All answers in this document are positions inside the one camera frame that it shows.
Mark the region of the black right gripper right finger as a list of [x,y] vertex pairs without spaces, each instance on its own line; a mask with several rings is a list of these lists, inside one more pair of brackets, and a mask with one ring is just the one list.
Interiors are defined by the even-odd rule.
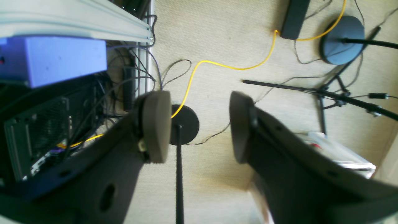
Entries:
[[230,95],[234,156],[263,181],[276,224],[372,224],[397,214],[397,187],[369,180],[311,149],[239,91]]

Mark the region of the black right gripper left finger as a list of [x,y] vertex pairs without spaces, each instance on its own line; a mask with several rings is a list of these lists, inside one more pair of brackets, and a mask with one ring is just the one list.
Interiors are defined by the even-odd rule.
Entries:
[[164,163],[168,91],[140,96],[98,141],[26,181],[1,188],[1,215],[25,224],[122,224],[142,166]]

